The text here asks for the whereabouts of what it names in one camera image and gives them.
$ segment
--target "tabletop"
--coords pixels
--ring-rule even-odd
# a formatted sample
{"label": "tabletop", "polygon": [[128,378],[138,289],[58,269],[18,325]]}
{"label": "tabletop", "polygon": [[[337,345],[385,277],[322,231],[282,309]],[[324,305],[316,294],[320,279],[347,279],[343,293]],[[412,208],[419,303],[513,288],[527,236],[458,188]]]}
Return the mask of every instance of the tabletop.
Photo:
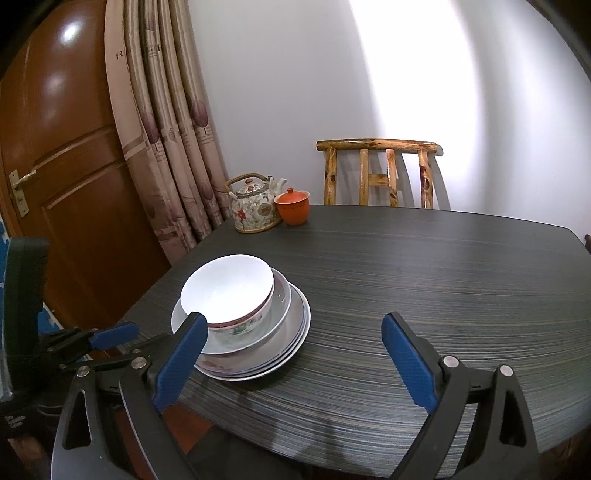
{"label": "tabletop", "polygon": [[[306,295],[310,333],[284,367],[250,382],[196,370],[181,400],[268,450],[351,473],[388,476],[427,414],[381,341],[398,311],[439,353],[467,366],[510,364],[544,451],[591,423],[591,255],[570,230],[473,213],[312,206],[307,224],[253,235],[225,222],[123,320],[170,333],[185,280],[204,263],[251,254]],[[467,406],[441,474],[459,460]]]}

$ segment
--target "silver bolt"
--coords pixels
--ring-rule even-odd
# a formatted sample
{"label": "silver bolt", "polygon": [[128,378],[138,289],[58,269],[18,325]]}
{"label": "silver bolt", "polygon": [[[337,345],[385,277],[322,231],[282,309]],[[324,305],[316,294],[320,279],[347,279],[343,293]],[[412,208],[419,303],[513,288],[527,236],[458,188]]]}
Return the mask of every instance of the silver bolt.
{"label": "silver bolt", "polygon": [[85,377],[90,373],[90,367],[88,365],[82,365],[76,372],[77,377]]}
{"label": "silver bolt", "polygon": [[143,356],[138,356],[131,361],[131,368],[138,370],[145,367],[147,363],[148,361]]}
{"label": "silver bolt", "polygon": [[449,368],[456,368],[460,364],[459,360],[451,355],[443,357],[443,363],[446,364]]}
{"label": "silver bolt", "polygon": [[510,377],[511,375],[513,375],[513,369],[509,365],[501,365],[499,370],[506,377]]}

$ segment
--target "brown wooden door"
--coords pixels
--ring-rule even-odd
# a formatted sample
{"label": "brown wooden door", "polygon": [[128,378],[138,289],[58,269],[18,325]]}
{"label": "brown wooden door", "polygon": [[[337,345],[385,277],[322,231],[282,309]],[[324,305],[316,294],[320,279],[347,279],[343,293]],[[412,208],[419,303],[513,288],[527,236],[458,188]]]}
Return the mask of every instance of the brown wooden door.
{"label": "brown wooden door", "polygon": [[[105,0],[59,5],[0,91],[2,213],[11,235],[51,239],[45,300],[64,326],[109,326],[170,266],[124,162],[111,111]],[[36,170],[8,200],[8,176]]]}

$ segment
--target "chair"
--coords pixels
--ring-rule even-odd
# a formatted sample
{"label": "chair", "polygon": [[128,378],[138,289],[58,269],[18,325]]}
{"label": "chair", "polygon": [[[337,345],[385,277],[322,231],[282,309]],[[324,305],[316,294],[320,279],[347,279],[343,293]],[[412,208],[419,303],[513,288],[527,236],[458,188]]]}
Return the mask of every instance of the chair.
{"label": "chair", "polygon": [[[351,138],[348,140],[321,140],[316,142],[316,150],[323,151],[326,158],[324,172],[324,204],[336,203],[336,155],[339,150],[359,150],[359,204],[367,205],[369,186],[388,187],[390,206],[398,206],[396,181],[396,153],[418,154],[421,175],[421,208],[433,209],[433,181],[429,154],[442,155],[443,150],[433,142],[415,140],[389,140],[386,138]],[[369,172],[369,150],[385,150],[388,160],[388,173]]]}

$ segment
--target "teapot handle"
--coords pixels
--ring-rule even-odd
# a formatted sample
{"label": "teapot handle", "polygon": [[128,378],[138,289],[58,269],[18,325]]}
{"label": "teapot handle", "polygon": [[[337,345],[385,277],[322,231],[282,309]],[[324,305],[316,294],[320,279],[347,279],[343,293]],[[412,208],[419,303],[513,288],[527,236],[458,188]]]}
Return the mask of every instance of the teapot handle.
{"label": "teapot handle", "polygon": [[224,183],[224,186],[226,187],[226,191],[228,192],[230,190],[230,185],[232,183],[236,183],[237,181],[240,181],[240,180],[246,180],[246,179],[249,179],[251,177],[256,177],[258,179],[261,179],[262,181],[268,181],[269,180],[268,177],[263,177],[259,173],[245,173],[244,175],[240,175],[239,177],[234,177],[233,179],[230,179],[230,180],[226,181]]}

